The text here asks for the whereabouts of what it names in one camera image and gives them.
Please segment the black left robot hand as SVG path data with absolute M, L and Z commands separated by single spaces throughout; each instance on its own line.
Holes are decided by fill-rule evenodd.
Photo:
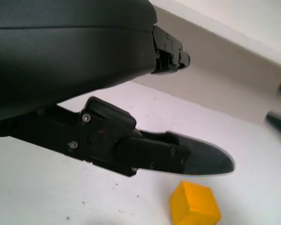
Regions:
M 139 169 L 218 175 L 233 158 L 211 143 L 138 130 L 129 113 L 71 98 L 145 74 L 185 69 L 182 43 L 147 0 L 0 0 L 0 137 L 13 137 L 132 177 Z

